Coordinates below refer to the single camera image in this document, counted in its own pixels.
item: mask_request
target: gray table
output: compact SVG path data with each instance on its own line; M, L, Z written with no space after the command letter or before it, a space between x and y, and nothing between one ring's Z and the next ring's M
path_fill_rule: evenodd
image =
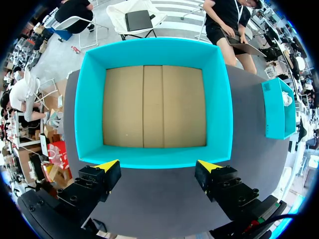
M265 138L265 107L260 85L264 79L235 67L228 66L227 71L233 102L233 148L231 160L219 165L229 164L237 169L242 181L258 188L259 198L264 200L279 182L289 140ZM70 75L64 102L65 141L73 177L89 164L79 161L75 144L78 74L79 71ZM89 120L93 116L83 112L83 117L88 119L88 137ZM109 198L99 203L91 215L104 222L112 233L146 239L183 237L229 222L218 204L211 203L202 192L193 167L121 170L122 177Z

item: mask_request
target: black cable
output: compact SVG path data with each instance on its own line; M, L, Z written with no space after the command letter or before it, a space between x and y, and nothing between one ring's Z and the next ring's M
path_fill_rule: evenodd
M283 215L275 216L275 217L272 217L272 218L268 218L264 222L254 226L252 228L252 230L249 231L249 232L250 233L251 232L255 232L255 231L259 230L260 228L264 227L265 225L268 225L268 224L273 223L275 221L278 221L280 219L284 219L284 218L292 218L292 219L294 219L294 218L297 218L298 216L299 216L298 214L283 214Z

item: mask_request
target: small teal box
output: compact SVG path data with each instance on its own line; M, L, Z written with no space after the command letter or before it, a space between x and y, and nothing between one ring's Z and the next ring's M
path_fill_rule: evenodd
M169 65L201 69L206 107L206 146L129 148L103 145L103 95L108 69ZM145 38L107 44L86 52L75 97L75 141L81 161L102 164L115 159L125 168L182 168L201 159L229 160L233 108L226 66L219 47L185 39Z
M265 101L266 137L286 139L296 131L294 92L279 78L261 84ZM287 107L284 106L283 91L293 99L293 102Z

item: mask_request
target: red bag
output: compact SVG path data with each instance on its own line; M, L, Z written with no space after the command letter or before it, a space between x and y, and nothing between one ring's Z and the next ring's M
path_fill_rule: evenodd
M64 141L50 143L47 147L49 160L51 163L59 165L62 169L69 168Z

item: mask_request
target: floor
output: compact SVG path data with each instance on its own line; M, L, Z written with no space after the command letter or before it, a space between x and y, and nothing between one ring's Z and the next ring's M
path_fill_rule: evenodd
M121 37L115 32L111 20L106 14L106 7L122 1L123 0L98 0L98 5L97 0L91 1L95 6L93 13L96 22L109 28L109 30L104 27L97 28L99 46L121 41ZM181 20L180 17L197 8L199 4L204 2L203 0L152 0L152 2L159 10L167 13L165 21L156 28L158 37L181 37L195 40L194 36L199 34L201 30L204 13L196 12L189 14L184 20ZM95 33L89 33L88 30L84 30L80 35L81 44L90 45L95 40ZM62 43L58 41L58 38L59 36L56 34L50 38L46 51L31 71L31 73L39 77L42 82L52 78L54 78L55 81L65 79L69 72L81 68L85 52L94 48L86 48L83 49L80 54L76 54L71 47L75 46L78 48L78 35L73 35L68 41ZM255 47L260 47L261 42L262 39L256 37L250 41L250 44ZM257 68L257 74L267 79L267 75L264 72L266 67L264 58L253 56L253 59ZM236 66L242 69L242 65L239 61L237 61Z

